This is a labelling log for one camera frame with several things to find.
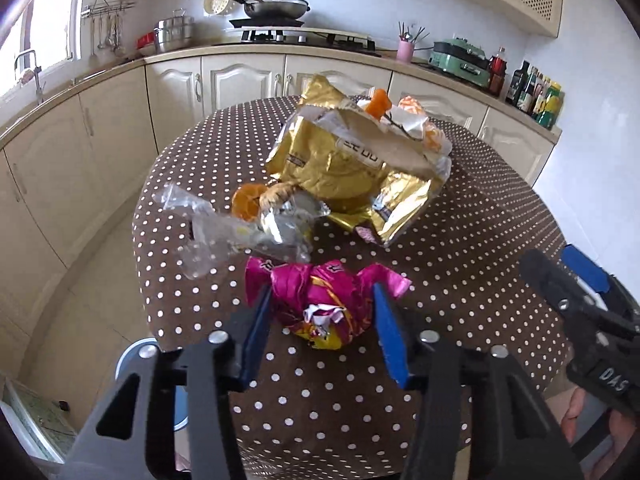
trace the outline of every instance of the red container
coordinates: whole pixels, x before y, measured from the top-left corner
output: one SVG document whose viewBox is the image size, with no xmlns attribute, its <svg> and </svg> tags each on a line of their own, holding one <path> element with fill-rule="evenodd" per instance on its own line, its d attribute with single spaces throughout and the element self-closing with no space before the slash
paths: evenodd
<svg viewBox="0 0 640 480">
<path fill-rule="evenodd" d="M 147 46 L 149 43 L 153 43 L 153 42 L 154 42 L 154 34 L 150 32 L 142 36 L 142 38 L 139 38 L 137 48 L 142 48 L 144 46 Z"/>
</svg>

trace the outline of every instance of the chopsticks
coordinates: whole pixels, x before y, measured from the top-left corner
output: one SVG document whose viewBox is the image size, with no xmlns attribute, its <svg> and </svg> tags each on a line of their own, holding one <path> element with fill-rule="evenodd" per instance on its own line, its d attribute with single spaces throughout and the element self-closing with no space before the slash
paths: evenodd
<svg viewBox="0 0 640 480">
<path fill-rule="evenodd" d="M 404 22 L 398 22 L 398 32 L 400 33 L 398 37 L 400 38 L 400 41 L 409 41 L 415 44 L 430 35 L 430 32 L 427 32 L 425 35 L 420 37 L 420 35 L 425 32 L 426 27 L 420 27 L 418 29 L 418 34 L 416 34 L 415 36 L 409 32 L 410 29 L 411 27 L 407 27 Z"/>
</svg>

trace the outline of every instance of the blue stool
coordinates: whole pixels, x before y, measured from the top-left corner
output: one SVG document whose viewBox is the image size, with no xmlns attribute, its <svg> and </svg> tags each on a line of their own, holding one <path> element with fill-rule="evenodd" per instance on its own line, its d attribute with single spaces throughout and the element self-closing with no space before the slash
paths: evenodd
<svg viewBox="0 0 640 480">
<path fill-rule="evenodd" d="M 145 339 L 141 339 L 140 341 L 136 341 L 129 348 L 127 348 L 118 360 L 118 365 L 116 366 L 116 379 L 120 374 L 120 370 L 124 370 L 127 367 L 127 364 L 138 352 L 138 349 L 144 345 L 158 346 L 158 342 L 153 337 L 147 337 Z M 187 417 L 187 391 L 182 386 L 178 386 L 175 389 L 174 431 L 179 431 L 184 428 L 187 425 L 188 421 L 189 418 Z"/>
</svg>

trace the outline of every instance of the utensil rack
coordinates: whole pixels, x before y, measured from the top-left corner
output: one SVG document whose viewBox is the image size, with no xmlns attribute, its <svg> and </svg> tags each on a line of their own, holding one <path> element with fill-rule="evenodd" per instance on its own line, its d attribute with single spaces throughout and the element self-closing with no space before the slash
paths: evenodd
<svg viewBox="0 0 640 480">
<path fill-rule="evenodd" d="M 94 18 L 95 16 L 102 16 L 104 14 L 114 14 L 116 12 L 122 12 L 123 10 L 132 9 L 136 6 L 135 0 L 113 0 L 108 2 L 107 0 L 95 0 L 93 5 L 86 6 L 80 16 L 85 18 Z"/>
</svg>

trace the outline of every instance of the window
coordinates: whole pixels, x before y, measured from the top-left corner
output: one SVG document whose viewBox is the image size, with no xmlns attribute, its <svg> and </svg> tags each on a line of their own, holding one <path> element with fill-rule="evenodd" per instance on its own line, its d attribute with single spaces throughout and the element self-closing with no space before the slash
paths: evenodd
<svg viewBox="0 0 640 480">
<path fill-rule="evenodd" d="M 72 0 L 30 0 L 0 46 L 0 95 L 16 84 L 15 56 L 34 48 L 43 70 L 68 59 Z M 31 66 L 33 59 L 21 60 L 18 71 Z"/>
</svg>

